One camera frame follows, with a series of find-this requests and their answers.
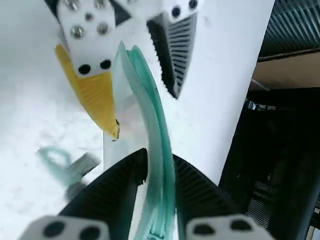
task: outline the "white surface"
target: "white surface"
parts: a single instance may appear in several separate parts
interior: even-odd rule
[[[173,152],[215,183],[232,141],[274,0],[206,0],[191,69],[178,102],[164,88]],[[59,145],[73,159],[103,157],[103,133],[79,105],[54,54],[58,24],[42,0],[2,0],[0,7],[0,240],[14,240],[32,220],[58,213],[64,191],[35,152]],[[160,86],[154,52],[135,36]],[[102,166],[88,177],[102,172]]]

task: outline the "metal grate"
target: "metal grate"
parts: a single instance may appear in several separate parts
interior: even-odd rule
[[[259,60],[320,50],[320,0],[276,0]]]

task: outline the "green plastic piece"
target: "green plastic piece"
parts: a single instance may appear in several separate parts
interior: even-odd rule
[[[134,239],[171,240],[175,223],[176,178],[167,124],[157,86],[137,46],[131,51],[126,51],[125,45],[121,42],[113,66],[115,71],[123,71],[138,101],[148,135],[149,182]]]

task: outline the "white mount bracket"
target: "white mount bracket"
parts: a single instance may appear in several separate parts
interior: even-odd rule
[[[122,40],[116,18],[122,11],[143,24],[165,14],[169,22],[179,22],[196,13],[204,0],[60,0],[57,17],[63,31],[62,42],[74,72],[87,78],[110,70]]]

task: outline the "black mesh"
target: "black mesh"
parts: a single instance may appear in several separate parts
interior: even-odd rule
[[[320,90],[247,98],[263,106],[242,110],[219,186],[276,239],[305,239],[320,192]]]

